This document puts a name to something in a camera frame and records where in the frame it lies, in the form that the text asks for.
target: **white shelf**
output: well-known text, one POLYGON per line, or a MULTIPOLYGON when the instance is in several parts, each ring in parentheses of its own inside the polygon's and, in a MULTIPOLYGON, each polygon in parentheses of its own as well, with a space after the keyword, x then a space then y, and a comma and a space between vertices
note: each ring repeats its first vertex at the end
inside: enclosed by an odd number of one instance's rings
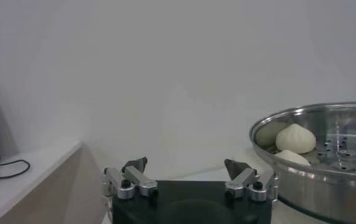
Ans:
MULTIPOLYGON (((31 167, 26 173, 18 177, 0 180, 0 218, 43 182, 80 147, 81 143, 75 141, 63 144, 60 147, 47 147, 46 149, 20 153, 7 158, 5 161, 1 161, 0 163, 5 163, 7 161, 24 159, 30 162, 31 167)), ((0 174, 7 175, 7 172, 11 172, 9 169, 13 169, 13 172, 16 170, 17 172, 19 171, 19 166, 20 164, 14 164, 9 165, 7 168, 3 167, 3 170, 2 168, 0 170, 0 174)))

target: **metal bracket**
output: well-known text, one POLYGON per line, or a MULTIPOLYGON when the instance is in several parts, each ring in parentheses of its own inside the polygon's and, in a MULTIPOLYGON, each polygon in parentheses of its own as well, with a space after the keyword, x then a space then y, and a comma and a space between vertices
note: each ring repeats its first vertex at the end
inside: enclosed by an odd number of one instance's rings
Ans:
POLYGON ((243 197, 244 188, 253 183, 255 179, 255 170, 246 168, 234 180, 225 183, 226 195, 233 199, 243 197))
POLYGON ((124 177, 139 187, 140 195, 145 197, 154 197, 158 194, 158 183, 147 178, 134 166, 125 168, 124 177))
POLYGON ((135 185, 125 179, 115 168, 105 169, 105 187, 104 194, 117 195, 119 199, 127 200, 134 197, 135 185))
POLYGON ((272 170, 265 171, 259 179, 248 187, 250 199, 265 201, 270 199, 273 204, 277 201, 279 177, 272 170))

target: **metal rim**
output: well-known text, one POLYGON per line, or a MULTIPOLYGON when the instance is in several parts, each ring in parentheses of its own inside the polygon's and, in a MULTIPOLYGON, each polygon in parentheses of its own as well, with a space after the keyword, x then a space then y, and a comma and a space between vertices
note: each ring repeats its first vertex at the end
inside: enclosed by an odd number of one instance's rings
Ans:
POLYGON ((326 175, 331 175, 331 176, 341 176, 341 177, 349 177, 349 178, 355 178, 356 174, 355 173, 346 173, 346 172, 340 172, 340 171, 335 171, 335 170, 327 170, 327 169, 320 169, 320 168, 314 168, 314 167, 310 167, 310 166, 303 166, 303 165, 299 165, 297 163, 293 163, 290 161, 287 161, 285 159, 282 158, 278 158, 276 156, 274 156, 273 154, 267 152, 266 150, 262 149, 260 146, 258 146, 255 142, 254 139, 254 135, 256 134, 256 131, 258 129, 258 127, 263 126, 264 124, 269 123, 269 121, 283 116, 285 114, 289 114, 289 113, 295 113, 298 112, 298 110, 314 110, 314 109, 318 109, 318 108, 356 108, 356 102, 337 102, 337 103, 317 103, 317 104, 311 104, 311 105, 306 105, 306 106, 301 106, 301 107, 294 107, 294 108, 289 108, 286 110, 282 110, 279 111, 277 113, 273 113, 271 115, 268 115, 260 120, 258 120, 257 122, 254 123, 254 125, 250 128, 250 140, 252 142, 252 144, 255 146, 254 150, 260 150, 260 153, 264 153, 266 156, 269 156, 273 161, 276 161, 278 163, 284 164, 288 167, 297 169, 297 170, 301 170, 301 171, 305 171, 305 172, 319 172, 319 173, 323 173, 326 175))

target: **white bun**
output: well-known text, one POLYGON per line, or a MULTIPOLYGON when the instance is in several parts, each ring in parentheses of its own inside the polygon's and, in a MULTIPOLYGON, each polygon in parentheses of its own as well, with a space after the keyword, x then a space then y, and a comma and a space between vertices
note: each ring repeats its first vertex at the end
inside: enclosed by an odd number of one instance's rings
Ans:
POLYGON ((301 155, 299 155, 295 152, 289 151, 289 150, 283 150, 280 153, 275 154, 275 156, 282 158, 282 159, 286 159, 293 163, 310 166, 310 163, 304 157, 302 157, 301 155))
POLYGON ((283 150, 302 154, 310 152, 316 146, 316 137, 308 129, 292 124, 276 136, 276 147, 283 150))

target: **black cable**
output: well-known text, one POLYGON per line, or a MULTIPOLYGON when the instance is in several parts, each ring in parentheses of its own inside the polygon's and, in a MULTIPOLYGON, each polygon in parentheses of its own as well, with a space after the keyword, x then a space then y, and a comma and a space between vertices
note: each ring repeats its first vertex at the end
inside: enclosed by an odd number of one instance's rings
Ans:
POLYGON ((0 177, 0 179, 9 179, 9 178, 12 178, 12 177, 16 177, 16 176, 19 176, 19 175, 23 174, 24 172, 26 172, 26 171, 28 171, 30 169, 30 163, 27 162, 26 160, 23 160, 23 159, 19 159, 19 160, 12 161, 12 162, 9 162, 9 163, 2 163, 2 164, 0 164, 0 166, 6 166, 6 165, 10 165, 10 164, 13 164, 13 163, 20 163, 20 162, 25 163, 27 165, 26 169, 24 169, 23 171, 21 171, 19 173, 13 174, 13 175, 0 177))

